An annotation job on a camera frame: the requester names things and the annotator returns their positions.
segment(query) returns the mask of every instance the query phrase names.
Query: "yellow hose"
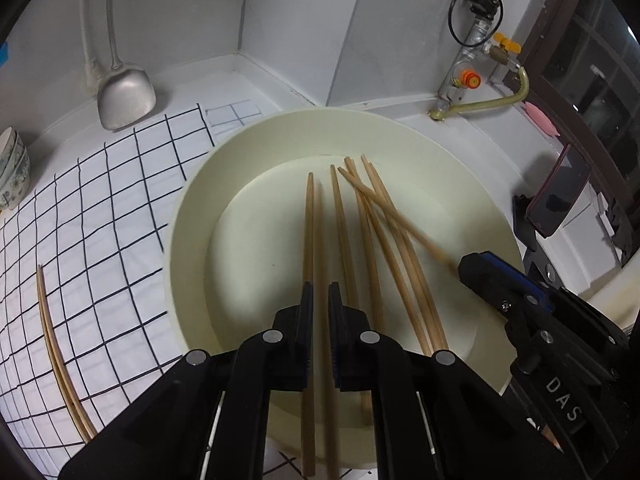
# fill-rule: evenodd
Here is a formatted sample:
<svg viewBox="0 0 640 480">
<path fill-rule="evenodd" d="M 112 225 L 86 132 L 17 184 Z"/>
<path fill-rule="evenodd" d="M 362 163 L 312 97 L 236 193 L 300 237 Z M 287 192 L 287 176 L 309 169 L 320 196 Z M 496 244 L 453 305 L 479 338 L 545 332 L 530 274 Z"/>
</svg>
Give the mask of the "yellow hose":
<svg viewBox="0 0 640 480">
<path fill-rule="evenodd" d="M 498 108 L 500 106 L 508 106 L 519 103 L 529 93 L 529 76 L 521 66 L 518 69 L 518 78 L 520 79 L 520 88 L 518 91 L 507 97 L 500 97 L 498 99 L 489 99 L 488 101 L 478 101 L 475 103 L 465 103 L 461 105 L 451 105 L 449 110 L 441 112 L 440 110 L 432 110 L 429 112 L 429 117 L 434 121 L 441 121 L 446 117 L 453 114 L 463 114 L 466 112 L 477 112 L 479 110 L 489 110 L 490 108 Z"/>
</svg>

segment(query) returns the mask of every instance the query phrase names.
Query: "metal spatula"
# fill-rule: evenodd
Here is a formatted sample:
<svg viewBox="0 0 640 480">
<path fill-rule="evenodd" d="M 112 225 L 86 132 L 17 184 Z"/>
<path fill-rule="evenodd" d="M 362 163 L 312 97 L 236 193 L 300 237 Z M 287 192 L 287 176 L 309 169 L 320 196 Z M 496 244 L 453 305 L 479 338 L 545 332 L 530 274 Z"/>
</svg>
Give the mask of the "metal spatula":
<svg viewBox="0 0 640 480">
<path fill-rule="evenodd" d="M 98 115 L 105 130 L 119 130 L 147 115 L 156 106 L 156 92 L 139 66 L 118 57 L 113 29 L 113 0 L 107 0 L 107 28 L 111 47 L 111 71 L 98 90 Z"/>
</svg>

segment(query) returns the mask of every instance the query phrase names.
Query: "white bowl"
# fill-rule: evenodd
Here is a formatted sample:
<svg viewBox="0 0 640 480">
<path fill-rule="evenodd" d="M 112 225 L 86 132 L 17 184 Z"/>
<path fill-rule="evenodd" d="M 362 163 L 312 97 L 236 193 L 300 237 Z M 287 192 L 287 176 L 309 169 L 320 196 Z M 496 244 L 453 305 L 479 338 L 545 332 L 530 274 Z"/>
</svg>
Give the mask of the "white bowl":
<svg viewBox="0 0 640 480">
<path fill-rule="evenodd" d="M 29 153 L 16 133 L 12 152 L 0 174 L 0 210 L 14 209 L 22 201 L 31 185 L 30 171 Z"/>
<path fill-rule="evenodd" d="M 433 141 L 368 113 L 315 108 L 280 114 L 252 123 L 215 149 L 178 199 L 164 282 L 172 323 L 187 348 L 211 354 L 236 349 L 247 337 L 270 328 L 277 310 L 299 303 L 309 171 L 324 190 L 328 277 L 343 282 L 329 165 L 342 166 L 344 156 L 357 160 L 361 153 L 379 169 L 396 207 L 456 260 L 490 250 L 522 269 L 506 218 L 473 174 Z M 362 165 L 359 171 L 366 178 Z M 339 178 L 360 306 L 371 319 L 354 193 Z M 417 244 L 416 250 L 449 347 L 494 389 L 502 389 L 515 357 L 504 321 Z M 420 352 L 386 263 L 380 255 L 377 260 L 386 332 L 405 349 Z M 316 304 L 314 311 L 319 316 L 322 306 Z M 316 318 L 316 342 L 318 326 Z M 322 389 L 320 362 L 316 355 L 317 392 Z M 373 430 L 362 421 L 360 396 L 344 393 L 339 398 L 340 462 L 371 466 Z M 316 399 L 316 450 L 322 459 L 322 406 Z M 299 452 L 299 394 L 272 394 L 268 434 L 284 449 Z"/>
<path fill-rule="evenodd" d="M 14 147 L 17 142 L 22 143 L 22 140 L 18 137 L 18 133 L 12 126 L 9 126 L 0 135 L 0 184 L 2 184 L 3 180 L 1 176 L 4 174 L 4 170 L 9 163 L 9 159 L 14 152 Z"/>
</svg>

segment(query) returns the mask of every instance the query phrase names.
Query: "blue tape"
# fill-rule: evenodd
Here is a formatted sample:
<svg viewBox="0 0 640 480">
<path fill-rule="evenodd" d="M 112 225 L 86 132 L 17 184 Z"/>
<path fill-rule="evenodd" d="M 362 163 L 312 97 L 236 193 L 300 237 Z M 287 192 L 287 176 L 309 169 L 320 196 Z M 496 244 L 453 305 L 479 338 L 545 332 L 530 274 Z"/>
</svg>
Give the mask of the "blue tape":
<svg viewBox="0 0 640 480">
<path fill-rule="evenodd" d="M 4 42 L 0 46 L 0 66 L 4 65 L 7 59 L 9 59 L 9 45 Z"/>
<path fill-rule="evenodd" d="M 498 256 L 491 252 L 480 253 L 482 259 L 486 260 L 492 266 L 500 269 L 504 274 L 509 276 L 512 280 L 518 282 L 520 286 L 538 300 L 538 306 L 548 312 L 551 312 L 553 308 L 548 302 L 546 292 L 537 284 L 532 282 L 527 276 L 521 273 L 519 270 L 511 267 L 507 262 L 501 260 Z"/>
</svg>

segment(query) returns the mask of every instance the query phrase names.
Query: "wooden chopstick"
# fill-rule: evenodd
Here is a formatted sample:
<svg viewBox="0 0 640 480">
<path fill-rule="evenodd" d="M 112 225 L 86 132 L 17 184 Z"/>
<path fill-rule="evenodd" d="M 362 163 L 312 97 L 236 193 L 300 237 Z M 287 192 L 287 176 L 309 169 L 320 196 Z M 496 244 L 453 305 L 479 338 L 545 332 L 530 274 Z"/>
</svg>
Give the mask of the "wooden chopstick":
<svg viewBox="0 0 640 480">
<path fill-rule="evenodd" d="M 321 369 L 322 369 L 322 408 L 324 411 L 324 459 L 328 480 L 340 478 L 338 460 L 338 399 L 334 388 L 334 362 L 331 356 L 331 334 L 329 330 L 329 280 L 327 277 L 326 253 L 324 244 L 324 207 L 322 188 L 318 185 L 314 208 L 314 245 L 316 250 L 316 297 L 318 298 L 318 317 L 321 329 Z"/>
<path fill-rule="evenodd" d="M 344 164 L 349 173 L 355 178 L 358 176 L 355 162 L 350 156 L 344 158 Z M 376 255 L 373 251 L 373 238 L 369 226 L 369 217 L 364 205 L 362 194 L 356 190 L 356 201 L 358 203 L 358 216 L 360 217 L 360 231 L 362 232 L 362 245 L 364 246 L 364 257 L 367 264 L 367 275 L 369 277 L 369 296 L 371 301 L 371 313 L 373 317 L 373 328 L 377 332 L 385 333 L 385 314 L 382 308 L 382 294 L 380 293 L 380 279 L 378 277 L 378 266 Z"/>
<path fill-rule="evenodd" d="M 314 277 L 314 174 L 306 178 L 305 237 L 302 253 L 302 280 L 313 282 Z M 313 352 L 309 356 L 306 389 L 300 398 L 300 451 L 302 475 L 316 474 L 316 407 L 314 401 Z"/>
<path fill-rule="evenodd" d="M 551 431 L 551 428 L 548 425 L 545 424 L 545 427 L 542 429 L 541 433 L 549 442 L 551 442 L 559 450 L 562 450 L 562 447 L 560 446 L 560 443 L 556 439 L 556 436 L 554 435 L 554 432 Z"/>
<path fill-rule="evenodd" d="M 340 195 L 338 175 L 335 173 L 335 166 L 333 164 L 331 165 L 331 183 L 334 188 L 335 219 L 338 224 L 338 240 L 340 241 L 340 256 L 342 257 L 342 273 L 347 287 L 347 303 L 350 307 L 359 308 L 356 274 L 353 270 L 351 245 L 349 243 L 349 232 L 347 231 L 347 219 L 344 214 L 344 205 L 342 204 L 342 197 Z"/>
<path fill-rule="evenodd" d="M 455 276 L 458 276 L 458 268 L 452 258 L 449 257 L 441 248 L 439 248 L 429 237 L 425 235 L 420 229 L 418 229 L 406 216 L 402 213 L 394 211 L 387 203 L 386 200 L 379 196 L 375 191 L 365 186 L 361 180 L 357 180 L 345 171 L 344 168 L 338 168 L 340 174 L 347 179 L 347 181 L 355 188 L 357 188 L 364 196 L 375 202 L 377 206 L 385 214 L 390 215 L 398 224 L 404 227 L 416 240 L 418 240 L 427 249 L 431 257 L 443 263 L 447 269 Z"/>
<path fill-rule="evenodd" d="M 40 306 L 40 321 L 42 322 L 42 332 L 44 334 L 44 341 L 47 347 L 47 353 L 51 361 L 51 367 L 53 373 L 60 388 L 60 393 L 65 401 L 65 405 L 69 410 L 71 420 L 74 422 L 80 437 L 84 442 L 89 442 L 93 437 L 97 435 L 94 424 L 86 414 L 84 406 L 80 402 L 78 393 L 74 388 L 74 384 L 69 377 L 66 370 L 64 359 L 62 358 L 62 352 L 56 339 L 56 333 L 53 329 L 53 323 L 51 321 L 51 313 L 49 311 L 49 302 L 47 301 L 47 292 L 44 283 L 44 274 L 42 272 L 42 266 L 36 266 L 36 288 L 38 290 L 38 304 Z"/>
<path fill-rule="evenodd" d="M 377 197 L 376 193 L 370 190 L 367 186 L 365 186 L 359 178 L 351 176 L 349 173 L 346 173 L 343 168 L 338 168 L 338 171 L 345 176 L 348 175 L 347 180 L 353 184 L 353 186 L 362 192 L 362 189 L 368 190 L 371 194 Z M 376 216 L 373 208 L 369 202 L 369 196 L 366 192 L 362 192 L 363 196 L 366 200 L 364 200 L 364 206 L 367 210 L 367 215 L 369 216 L 369 220 L 371 225 L 373 226 L 373 231 L 376 233 L 376 237 L 380 242 L 380 247 L 382 248 L 382 253 L 385 255 L 386 264 L 389 266 L 389 270 L 391 271 L 391 275 L 396 282 L 396 287 L 398 288 L 398 293 L 400 294 L 400 298 L 402 299 L 402 304 L 404 304 L 404 308 L 406 309 L 407 316 L 409 317 L 409 322 L 411 322 L 411 326 L 414 328 L 415 336 L 418 339 L 418 344 L 420 345 L 420 349 L 422 353 L 425 355 L 433 354 L 433 348 L 429 345 L 429 341 L 427 336 L 422 328 L 422 324 L 420 323 L 420 319 L 415 313 L 414 301 L 411 298 L 411 294 L 409 293 L 409 289 L 406 287 L 406 283 L 404 282 L 404 277 L 402 276 L 402 271 L 398 266 L 398 262 L 396 262 L 396 256 L 394 254 L 393 249 L 391 248 L 391 244 L 386 239 L 385 233 L 382 230 L 382 225 L 380 225 L 380 220 Z"/>
<path fill-rule="evenodd" d="M 389 207 L 397 212 L 398 210 L 391 200 L 391 196 L 386 190 L 385 184 L 382 182 L 376 168 L 364 155 L 362 156 L 362 162 L 367 170 L 367 174 L 369 175 L 369 179 L 371 180 L 376 193 L 383 196 Z M 438 311 L 436 310 L 431 290 L 424 276 L 424 271 L 422 270 L 418 256 L 415 253 L 414 245 L 406 230 L 402 226 L 399 226 L 391 216 L 385 216 L 394 240 L 396 241 L 396 245 L 398 246 L 398 251 L 400 252 L 400 257 L 402 258 L 402 262 L 406 268 L 407 275 L 409 276 L 409 281 L 412 289 L 414 290 L 416 300 L 418 301 L 418 306 L 420 307 L 420 312 L 424 319 L 424 324 L 427 329 L 431 346 L 434 351 L 446 350 L 449 348 L 447 345 L 447 338 L 444 330 L 442 329 L 440 316 L 438 316 Z"/>
<path fill-rule="evenodd" d="M 344 205 L 340 195 L 340 184 L 338 174 L 335 173 L 335 166 L 331 165 L 331 183 L 334 188 L 335 219 L 338 224 L 338 240 L 340 241 L 340 256 L 342 259 L 342 274 L 347 287 L 347 303 L 350 307 L 360 308 L 358 302 L 358 288 L 356 286 L 356 274 L 353 270 L 353 259 L 351 257 L 351 245 L 349 243 L 349 232 L 347 230 L 347 218 L 344 214 Z M 371 394 L 369 392 L 360 393 L 360 405 L 362 407 L 362 418 L 367 426 L 373 425 L 373 406 Z"/>
</svg>

